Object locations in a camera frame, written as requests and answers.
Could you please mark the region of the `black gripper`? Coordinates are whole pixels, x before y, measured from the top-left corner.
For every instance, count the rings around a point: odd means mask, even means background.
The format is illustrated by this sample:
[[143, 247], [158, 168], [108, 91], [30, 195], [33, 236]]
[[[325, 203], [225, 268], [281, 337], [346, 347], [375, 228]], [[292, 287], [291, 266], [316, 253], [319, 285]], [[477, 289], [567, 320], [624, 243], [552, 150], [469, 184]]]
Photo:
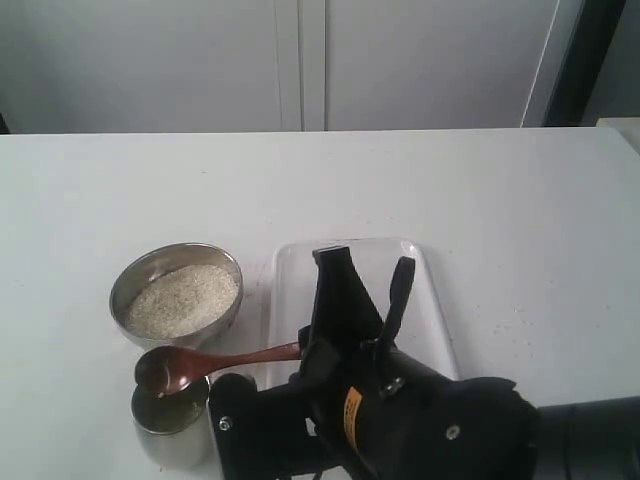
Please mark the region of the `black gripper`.
[[383, 321], [350, 249], [312, 252], [318, 277], [298, 343], [271, 348], [296, 360], [289, 381], [260, 393], [259, 479], [340, 467], [353, 479], [529, 479], [535, 409], [512, 381], [454, 381], [375, 344]]

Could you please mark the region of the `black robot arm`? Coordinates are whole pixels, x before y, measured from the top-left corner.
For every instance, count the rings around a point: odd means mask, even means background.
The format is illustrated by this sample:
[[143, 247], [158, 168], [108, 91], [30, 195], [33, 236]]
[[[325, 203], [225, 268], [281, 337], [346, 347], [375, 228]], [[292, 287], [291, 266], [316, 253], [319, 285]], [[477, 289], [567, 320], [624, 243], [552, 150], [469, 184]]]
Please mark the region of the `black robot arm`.
[[635, 397], [535, 407], [513, 381], [451, 379], [395, 343], [415, 278], [401, 257], [374, 306], [346, 246], [313, 252], [318, 277], [293, 396], [332, 465], [354, 479], [635, 479]]

